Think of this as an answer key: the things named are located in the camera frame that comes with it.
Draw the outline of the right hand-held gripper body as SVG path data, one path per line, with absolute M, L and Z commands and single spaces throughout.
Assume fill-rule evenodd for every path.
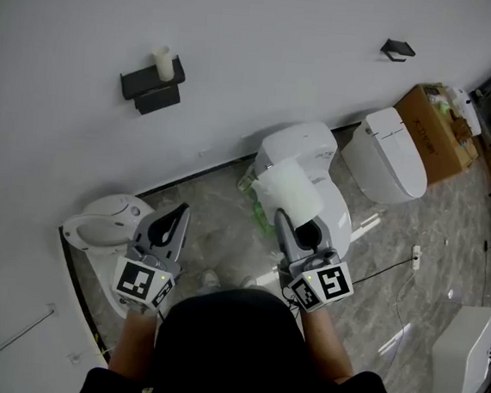
M 282 290 L 289 290 L 290 301 L 306 312 L 313 312 L 336 301 L 351 297 L 354 289 L 347 263 L 333 249 L 325 249 L 278 265 Z

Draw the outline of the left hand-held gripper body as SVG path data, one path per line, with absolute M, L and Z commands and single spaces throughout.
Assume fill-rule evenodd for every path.
M 140 244 L 131 242 L 116 263 L 112 290 L 127 303 L 158 311 L 180 274 L 178 262 L 161 261 Z

